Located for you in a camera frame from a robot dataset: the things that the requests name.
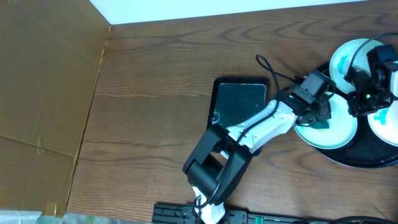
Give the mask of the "green yellow sponge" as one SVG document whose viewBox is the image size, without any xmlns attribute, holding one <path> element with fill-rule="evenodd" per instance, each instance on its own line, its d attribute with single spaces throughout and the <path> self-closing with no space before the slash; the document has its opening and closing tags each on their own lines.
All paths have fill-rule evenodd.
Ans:
<svg viewBox="0 0 398 224">
<path fill-rule="evenodd" d="M 330 125 L 327 120 L 323 120 L 312 122 L 309 124 L 309 127 L 313 129 L 329 129 Z"/>
</svg>

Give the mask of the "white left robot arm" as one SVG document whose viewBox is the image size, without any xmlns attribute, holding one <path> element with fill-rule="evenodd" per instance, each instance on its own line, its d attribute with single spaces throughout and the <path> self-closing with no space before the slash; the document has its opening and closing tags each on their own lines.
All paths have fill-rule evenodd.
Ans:
<svg viewBox="0 0 398 224">
<path fill-rule="evenodd" d="M 297 86 L 292 93 L 277 93 L 262 111 L 242 123 L 228 128 L 210 126 L 183 165 L 199 219 L 218 223 L 226 213 L 224 202 L 259 148 L 298 124 L 329 119 L 332 96 L 327 91 L 312 95 Z"/>
</svg>

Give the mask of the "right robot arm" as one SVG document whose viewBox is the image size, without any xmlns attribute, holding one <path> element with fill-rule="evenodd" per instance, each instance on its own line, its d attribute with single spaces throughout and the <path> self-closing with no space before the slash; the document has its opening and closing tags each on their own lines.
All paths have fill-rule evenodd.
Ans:
<svg viewBox="0 0 398 224">
<path fill-rule="evenodd" d="M 370 72 L 349 67 L 345 76 L 355 91 L 348 93 L 348 113 L 362 117 L 388 108 L 397 98 L 397 54 L 392 45 L 380 45 L 366 54 Z"/>
</svg>

